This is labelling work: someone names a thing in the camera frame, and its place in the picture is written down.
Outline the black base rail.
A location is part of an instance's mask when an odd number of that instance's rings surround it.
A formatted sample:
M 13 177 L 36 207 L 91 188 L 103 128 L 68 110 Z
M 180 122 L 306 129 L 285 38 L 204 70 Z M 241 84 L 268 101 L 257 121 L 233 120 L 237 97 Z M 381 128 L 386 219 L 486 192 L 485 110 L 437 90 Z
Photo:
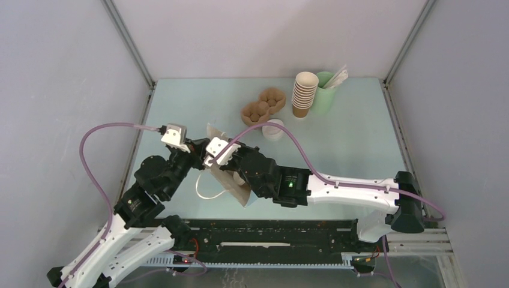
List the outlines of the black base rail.
M 391 232 L 374 244 L 356 239 L 353 221 L 188 219 L 190 240 L 181 248 L 144 257 L 141 266 L 187 268 L 350 269 L 389 256 L 453 255 L 444 229 Z

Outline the white paper bag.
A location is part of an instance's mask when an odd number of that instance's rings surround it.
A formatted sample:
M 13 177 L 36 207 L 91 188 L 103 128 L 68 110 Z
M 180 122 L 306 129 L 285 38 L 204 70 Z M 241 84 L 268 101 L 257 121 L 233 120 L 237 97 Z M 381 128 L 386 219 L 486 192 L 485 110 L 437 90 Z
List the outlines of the white paper bag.
M 223 139 L 223 140 L 226 140 L 229 142 L 229 138 L 227 137 L 227 134 L 221 130 L 216 129 L 211 124 L 207 124 L 206 133 L 207 133 L 207 138 L 209 138 L 210 141 L 214 137 L 219 137 L 220 139 Z M 198 195 L 198 197 L 200 197 L 201 199 L 204 199 L 204 200 L 212 200 L 212 199 L 218 198 L 219 196 L 221 196 L 225 193 L 229 193 L 234 198 L 236 198 L 236 200 L 242 207 L 244 207 L 244 208 L 247 207 L 250 203 L 250 195 L 251 195 L 251 190 L 250 190 L 248 184 L 246 183 L 242 187 L 236 185 L 236 183 L 234 182 L 233 177 L 232 177 L 233 172 L 221 170 L 220 168 L 221 168 L 221 166 L 218 166 L 218 165 L 213 165 L 212 167 L 205 166 L 205 171 L 209 172 L 221 184 L 221 186 L 223 187 L 223 190 L 214 196 L 203 196 L 199 192 L 199 182 L 200 182 L 200 178 L 202 176 L 202 173 L 200 173 L 199 176 L 197 177 L 196 182 L 195 182 L 195 192 Z

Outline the stack of paper cups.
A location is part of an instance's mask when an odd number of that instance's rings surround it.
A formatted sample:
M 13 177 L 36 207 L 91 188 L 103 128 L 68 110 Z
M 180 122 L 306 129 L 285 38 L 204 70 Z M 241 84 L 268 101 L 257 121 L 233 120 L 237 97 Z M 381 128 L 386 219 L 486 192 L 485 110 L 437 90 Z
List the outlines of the stack of paper cups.
M 319 78 L 314 73 L 303 71 L 297 74 L 292 92 L 292 113 L 296 118 L 305 118 L 315 99 Z

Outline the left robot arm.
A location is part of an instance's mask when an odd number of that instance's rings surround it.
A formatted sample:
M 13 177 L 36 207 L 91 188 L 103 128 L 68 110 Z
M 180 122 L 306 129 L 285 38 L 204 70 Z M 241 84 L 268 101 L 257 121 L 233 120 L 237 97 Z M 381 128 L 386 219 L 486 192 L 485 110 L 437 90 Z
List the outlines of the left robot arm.
M 150 258 L 172 248 L 182 250 L 191 241 L 191 228 L 177 215 L 163 219 L 155 231 L 125 248 L 155 222 L 191 169 L 202 170 L 210 140 L 185 140 L 188 151 L 170 148 L 170 157 L 146 158 L 135 172 L 135 183 L 114 206 L 112 224 L 105 225 L 89 247 L 67 266 L 54 267 L 47 277 L 53 287 L 116 287 Z

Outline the green holder cup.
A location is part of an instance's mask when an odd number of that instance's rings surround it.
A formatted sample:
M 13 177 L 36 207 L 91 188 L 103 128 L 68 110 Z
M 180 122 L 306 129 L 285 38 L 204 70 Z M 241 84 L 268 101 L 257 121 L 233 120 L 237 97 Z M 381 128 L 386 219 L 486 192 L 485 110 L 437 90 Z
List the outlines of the green holder cup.
M 337 93 L 337 87 L 324 89 L 325 84 L 333 78 L 333 73 L 321 71 L 316 75 L 319 79 L 319 83 L 310 110 L 317 115 L 325 115 L 330 111 L 331 106 L 333 105 L 333 101 Z

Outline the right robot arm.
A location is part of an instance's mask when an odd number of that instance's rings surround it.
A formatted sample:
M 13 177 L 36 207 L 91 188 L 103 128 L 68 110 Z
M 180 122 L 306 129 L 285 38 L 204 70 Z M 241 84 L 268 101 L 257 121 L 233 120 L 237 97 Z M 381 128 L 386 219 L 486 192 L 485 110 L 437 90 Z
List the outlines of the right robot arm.
M 424 217 L 418 185 L 407 171 L 394 178 L 368 180 L 341 178 L 310 169 L 279 166 L 259 148 L 234 144 L 224 153 L 213 150 L 221 170 L 236 172 L 259 198 L 287 208 L 338 203 L 370 208 L 372 212 L 354 221 L 349 234 L 352 248 L 364 251 L 390 232 L 422 233 Z

